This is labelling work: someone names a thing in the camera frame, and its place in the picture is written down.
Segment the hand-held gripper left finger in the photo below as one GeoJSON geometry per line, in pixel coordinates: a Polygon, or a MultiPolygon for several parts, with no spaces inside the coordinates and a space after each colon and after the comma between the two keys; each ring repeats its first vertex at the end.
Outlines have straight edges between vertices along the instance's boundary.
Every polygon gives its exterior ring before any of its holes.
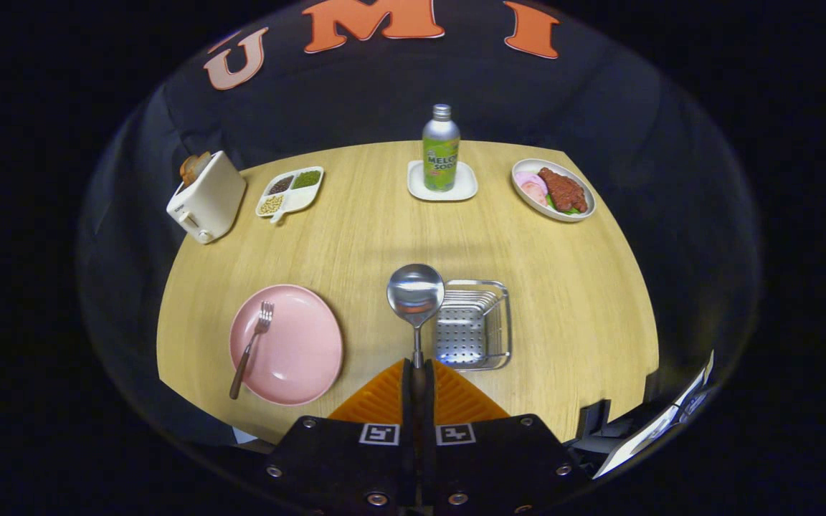
{"type": "Polygon", "coordinates": [[[417,500],[410,360],[331,417],[302,416],[263,464],[262,486],[308,515],[399,515],[417,500]]]}

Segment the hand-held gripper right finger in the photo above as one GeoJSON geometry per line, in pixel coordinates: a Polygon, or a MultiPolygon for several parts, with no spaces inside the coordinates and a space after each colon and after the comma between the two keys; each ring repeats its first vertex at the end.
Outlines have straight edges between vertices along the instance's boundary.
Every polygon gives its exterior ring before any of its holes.
{"type": "Polygon", "coordinates": [[[422,501],[434,515],[538,515],[591,491],[578,456],[536,414],[439,423],[440,402],[478,389],[460,378],[440,388],[426,360],[422,501]]]}

